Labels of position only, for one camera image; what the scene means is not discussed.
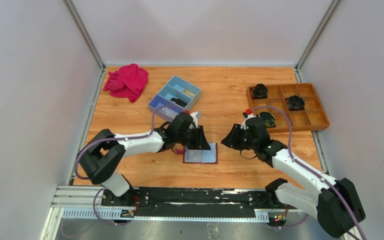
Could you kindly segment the red leather card holder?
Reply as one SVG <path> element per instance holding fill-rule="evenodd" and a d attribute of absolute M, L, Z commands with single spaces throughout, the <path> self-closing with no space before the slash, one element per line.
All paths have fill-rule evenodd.
<path fill-rule="evenodd" d="M 215 142 L 209 143 L 210 150 L 189 150 L 183 147 L 175 147 L 172 152 L 182 155 L 182 162 L 184 164 L 210 164 L 216 165 L 218 163 L 218 144 Z"/>

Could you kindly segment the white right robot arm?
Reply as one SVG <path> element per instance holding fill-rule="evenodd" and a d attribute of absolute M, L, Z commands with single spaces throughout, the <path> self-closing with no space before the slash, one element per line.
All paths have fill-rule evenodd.
<path fill-rule="evenodd" d="M 356 228 L 366 239 L 360 226 L 366 213 L 353 182 L 336 179 L 300 159 L 289 146 L 270 137 L 260 117 L 249 115 L 242 124 L 235 123 L 221 143 L 238 151 L 253 151 L 260 161 L 301 185 L 296 187 L 283 178 L 272 181 L 265 187 L 272 206 L 288 205 L 305 212 L 333 238 Z"/>

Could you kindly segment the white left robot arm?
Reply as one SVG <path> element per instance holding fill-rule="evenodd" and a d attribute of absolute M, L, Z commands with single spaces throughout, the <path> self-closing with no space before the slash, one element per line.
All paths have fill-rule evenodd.
<path fill-rule="evenodd" d="M 204 128 L 198 124 L 199 112 L 178 113 L 172 121 L 137 134 L 114 134 L 101 130 L 76 156 L 76 167 L 82 167 L 85 179 L 101 185 L 121 197 L 131 189 L 126 178 L 117 172 L 124 157 L 143 153 L 160 153 L 180 144 L 187 150 L 209 151 Z"/>

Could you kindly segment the gold card in box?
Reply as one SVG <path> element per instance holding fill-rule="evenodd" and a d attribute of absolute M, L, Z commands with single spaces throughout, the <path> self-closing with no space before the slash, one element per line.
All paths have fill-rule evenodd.
<path fill-rule="evenodd" d="M 183 93 L 186 94 L 187 96 L 193 98 L 195 96 L 195 94 L 187 89 L 184 89 L 183 90 Z"/>

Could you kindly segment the black item in box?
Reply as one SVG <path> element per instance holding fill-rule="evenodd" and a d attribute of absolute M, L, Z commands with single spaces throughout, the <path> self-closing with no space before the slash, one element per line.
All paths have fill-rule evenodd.
<path fill-rule="evenodd" d="M 183 101 L 183 100 L 181 100 L 181 99 L 179 99 L 179 98 L 175 98 L 175 97 L 172 97 L 172 98 L 170 99 L 170 101 L 173 102 L 173 103 L 175 103 L 176 105 L 178 105 L 178 106 L 184 108 L 184 109 L 185 109 L 186 106 L 188 105 L 187 102 L 185 102 L 185 101 Z"/>

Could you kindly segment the blue compartment organizer box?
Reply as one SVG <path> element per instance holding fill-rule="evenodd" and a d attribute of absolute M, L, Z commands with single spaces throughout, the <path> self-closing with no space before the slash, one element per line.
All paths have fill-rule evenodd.
<path fill-rule="evenodd" d="M 201 98 L 199 87 L 174 75 L 148 103 L 151 113 L 165 121 L 172 121 L 183 111 L 191 111 Z"/>

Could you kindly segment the wooden compartment tray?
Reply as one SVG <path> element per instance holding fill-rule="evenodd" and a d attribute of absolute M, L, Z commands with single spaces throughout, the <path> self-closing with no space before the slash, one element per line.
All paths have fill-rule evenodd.
<path fill-rule="evenodd" d="M 330 126 L 311 83 L 262 84 L 246 89 L 248 108 L 261 117 L 269 133 L 321 131 Z"/>

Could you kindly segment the crumpled pink cloth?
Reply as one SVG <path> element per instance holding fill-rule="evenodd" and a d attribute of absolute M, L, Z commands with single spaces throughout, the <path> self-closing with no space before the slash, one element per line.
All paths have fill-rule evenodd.
<path fill-rule="evenodd" d="M 103 86 L 103 91 L 115 98 L 127 98 L 131 103 L 136 102 L 142 95 L 149 82 L 149 73 L 136 63 L 120 67 L 109 72 L 109 78 Z"/>

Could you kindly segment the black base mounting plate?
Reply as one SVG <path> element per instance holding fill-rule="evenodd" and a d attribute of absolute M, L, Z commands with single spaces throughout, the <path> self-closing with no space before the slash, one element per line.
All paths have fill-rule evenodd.
<path fill-rule="evenodd" d="M 101 205 L 132 208 L 139 217 L 252 218 L 258 210 L 284 213 L 265 190 L 133 187 L 122 196 L 104 190 Z"/>

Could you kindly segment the aluminium frame rail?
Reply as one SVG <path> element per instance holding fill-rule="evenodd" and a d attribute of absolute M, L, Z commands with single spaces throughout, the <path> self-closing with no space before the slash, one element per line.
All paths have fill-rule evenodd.
<path fill-rule="evenodd" d="M 122 196 L 93 186 L 60 186 L 53 207 L 65 219 L 133 221 L 276 223 L 290 213 L 337 223 L 350 215 L 331 190 L 315 197 L 290 184 L 266 189 L 134 187 Z"/>

